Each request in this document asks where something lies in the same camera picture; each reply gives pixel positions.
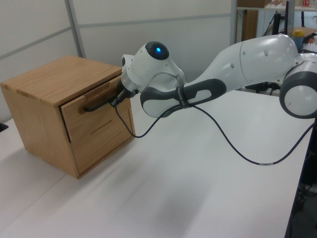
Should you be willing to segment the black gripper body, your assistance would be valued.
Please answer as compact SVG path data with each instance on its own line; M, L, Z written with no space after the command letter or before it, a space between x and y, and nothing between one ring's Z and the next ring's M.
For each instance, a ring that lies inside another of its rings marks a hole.
M118 98L132 98L135 96L135 93L126 89L121 81L117 84L116 93Z

